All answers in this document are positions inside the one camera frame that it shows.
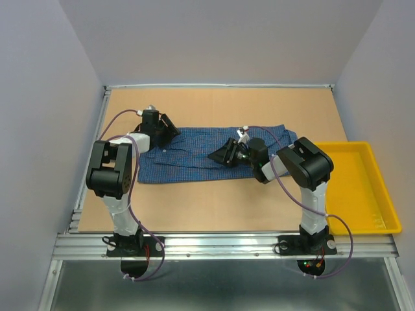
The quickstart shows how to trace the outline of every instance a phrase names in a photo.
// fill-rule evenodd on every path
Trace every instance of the cloth fold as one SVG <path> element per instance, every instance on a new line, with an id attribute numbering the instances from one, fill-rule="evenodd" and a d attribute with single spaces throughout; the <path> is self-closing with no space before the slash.
<path id="1" fill-rule="evenodd" d="M 285 129 L 284 125 L 269 126 L 283 146 L 297 140 L 297 135 Z M 139 159 L 140 183 L 181 183 L 218 179 L 252 178 L 254 175 L 247 165 L 235 168 L 224 167 L 208 159 L 208 154 L 222 147 L 229 137 L 238 139 L 236 127 L 232 128 L 180 128 L 182 134 L 175 137 L 164 148 L 142 154 Z M 274 138 L 259 128 L 250 128 L 250 137 L 262 138 L 268 146 L 269 155 L 279 149 Z"/>

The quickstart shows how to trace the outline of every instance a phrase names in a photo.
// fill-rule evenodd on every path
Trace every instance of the wooden table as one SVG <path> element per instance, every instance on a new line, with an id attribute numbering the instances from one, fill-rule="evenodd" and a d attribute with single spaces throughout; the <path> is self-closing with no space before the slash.
<path id="1" fill-rule="evenodd" d="M 177 127 L 227 127 L 284 124 L 298 137 L 314 142 L 346 141 L 340 117 L 328 89 L 116 89 L 112 91 L 104 126 L 121 110 L 154 105 Z M 141 119 L 120 116 L 106 137 L 132 131 Z M 300 197 L 290 178 L 287 188 Z M 134 187 L 132 207 L 152 231 L 284 231 L 298 230 L 301 209 L 277 182 L 231 179 Z M 101 199 L 87 191 L 79 231 L 112 231 Z"/>

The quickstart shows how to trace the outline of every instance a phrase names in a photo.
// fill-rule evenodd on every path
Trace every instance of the wall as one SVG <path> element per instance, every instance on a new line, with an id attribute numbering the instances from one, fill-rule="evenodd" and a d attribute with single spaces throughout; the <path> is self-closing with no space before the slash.
<path id="1" fill-rule="evenodd" d="M 335 86 L 351 140 L 369 141 L 403 226 L 398 264 L 415 295 L 415 2 L 385 0 Z"/>
<path id="2" fill-rule="evenodd" d="M 58 1 L 3 1 L 0 29 L 0 309 L 37 310 L 102 87 Z"/>
<path id="3" fill-rule="evenodd" d="M 334 83 L 381 0 L 60 0 L 105 85 Z"/>

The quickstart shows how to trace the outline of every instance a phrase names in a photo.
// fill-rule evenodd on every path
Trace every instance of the yellow plastic container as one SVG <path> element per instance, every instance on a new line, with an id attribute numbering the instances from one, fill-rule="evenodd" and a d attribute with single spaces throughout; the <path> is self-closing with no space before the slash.
<path id="1" fill-rule="evenodd" d="M 326 210 L 340 216 L 354 235 L 400 233 L 399 218 L 386 189 L 374 153 L 366 142 L 317 143 L 334 162 L 326 193 Z M 346 235 L 334 218 L 331 233 Z"/>

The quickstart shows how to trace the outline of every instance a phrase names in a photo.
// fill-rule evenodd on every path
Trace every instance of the purple cable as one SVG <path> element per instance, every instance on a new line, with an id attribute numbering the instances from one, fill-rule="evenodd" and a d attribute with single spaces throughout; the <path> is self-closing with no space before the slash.
<path id="1" fill-rule="evenodd" d="M 114 118 L 112 118 L 112 120 L 110 121 L 110 123 L 108 123 L 108 125 L 106 126 L 106 128 L 102 131 L 102 134 L 98 138 L 99 141 L 104 137 L 106 131 L 108 131 L 108 128 L 110 128 L 110 126 L 114 123 L 114 121 L 116 120 L 116 118 L 118 118 L 120 115 L 122 115 L 122 114 L 124 114 L 126 112 L 135 112 L 135 113 L 137 113 L 138 111 L 137 110 L 134 110 L 134 109 L 125 109 L 125 110 L 120 111 L 119 113 L 117 113 L 114 116 Z"/>
<path id="2" fill-rule="evenodd" d="M 282 145 L 281 145 L 281 143 L 278 141 L 278 138 L 271 132 L 271 131 L 269 131 L 268 129 L 266 129 L 266 128 L 263 128 L 262 126 L 256 126 L 256 125 L 254 125 L 254 126 L 250 126 L 250 128 L 260 128 L 260 129 L 262 129 L 262 130 L 264 130 L 264 131 L 267 131 L 275 140 L 276 140 L 276 142 L 279 144 L 279 146 L 282 148 Z M 341 219 L 339 216 L 337 216 L 337 215 L 334 215 L 334 214 L 324 214 L 324 213 L 320 213 L 320 212 L 318 212 L 318 211 L 314 211 L 314 210 L 312 210 L 312 209 L 310 209 L 308 206 L 306 206 L 306 205 L 304 205 L 303 203 L 301 203 L 300 201 L 298 201 L 289 191 L 288 191 L 288 189 L 284 186 L 284 184 L 283 184 L 283 182 L 282 182 L 282 180 L 281 180 L 281 178 L 278 176 L 278 173 L 277 173 L 277 170 L 275 169 L 275 166 L 274 166 L 274 161 L 273 161 L 273 159 L 274 159 L 274 157 L 271 159 L 271 161 L 270 161 L 270 164 L 271 164 L 271 169 L 272 169 L 272 171 L 273 171 L 273 173 L 274 173 L 274 175 L 275 175 L 275 178 L 277 179 L 277 181 L 278 181 L 278 183 L 279 183 L 279 185 L 281 186 L 281 188 L 284 190 L 284 192 L 285 192 L 285 194 L 295 203 L 295 204 L 297 204 L 297 205 L 299 205 L 300 207 L 302 207 L 303 209 L 306 209 L 307 211 L 310 211 L 310 212 L 312 212 L 312 213 L 315 213 L 315 214 L 317 214 L 317 215 L 320 215 L 320 216 L 324 216 L 324 217 L 333 217 L 333 218 L 336 218 L 338 221 L 340 221 L 343 225 L 344 225 L 344 227 L 346 228 L 346 230 L 348 231 L 348 233 L 349 233 L 349 237 L 350 237 L 350 252 L 349 252 L 349 256 L 348 256 L 348 258 L 347 258 L 347 260 L 346 260 L 346 262 L 344 263 L 344 265 L 343 266 L 341 266 L 337 271 L 334 271 L 334 272 L 332 272 L 332 273 L 329 273 L 329 274 L 327 274 L 327 275 L 321 275 L 321 276 L 316 276 L 316 275 L 309 275 L 310 277 L 312 277 L 312 278 L 314 278 L 314 279 L 326 279 L 326 278 L 328 278 L 328 277 L 334 277 L 335 275 L 337 275 L 337 274 L 339 274 L 349 263 L 350 263 L 350 260 L 351 260 L 351 256 L 353 255 L 353 248 L 354 248 L 354 242 L 353 242 L 353 234 L 351 233 L 351 230 L 350 230 L 350 228 L 349 228 L 349 226 L 347 225 L 347 223 L 343 220 L 343 219 Z"/>
<path id="3" fill-rule="evenodd" d="M 136 151 L 136 167 L 134 168 L 134 174 L 132 177 L 132 184 L 131 184 L 131 188 L 130 188 L 130 193 L 128 193 L 128 210 L 130 211 L 130 214 L 132 216 L 132 218 L 134 219 L 134 221 L 138 224 L 138 226 L 140 228 L 142 228 L 142 230 L 144 230 L 144 232 L 146 232 L 148 235 L 150 235 L 160 246 L 161 246 L 161 251 L 163 252 L 163 256 L 161 258 L 161 261 L 159 263 L 159 265 L 157 266 L 157 268 L 148 276 L 144 277 L 144 278 L 140 278 L 140 279 L 133 279 L 131 277 L 129 277 L 129 279 L 131 279 L 134 282 L 141 282 L 141 281 L 146 281 L 149 278 L 151 278 L 153 275 L 155 275 L 158 270 L 160 270 L 161 266 L 164 263 L 164 258 L 165 258 L 165 248 L 164 248 L 164 244 L 160 241 L 160 239 L 158 237 L 156 237 L 153 232 L 151 232 L 150 230 L 148 230 L 137 218 L 137 216 L 134 214 L 134 211 L 131 208 L 131 195 L 132 195 L 132 190 L 134 188 L 134 185 L 136 184 L 136 180 L 137 180 L 137 173 L 138 173 L 138 166 L 139 166 L 139 150 L 138 150 L 138 146 L 136 141 L 134 140 L 134 138 L 132 138 L 131 136 L 128 135 L 116 135 L 113 136 L 111 138 L 109 138 L 108 140 L 112 140 L 112 139 L 116 139 L 116 138 L 127 138 L 129 140 L 131 140 L 132 145 L 134 146 L 134 150 Z"/>

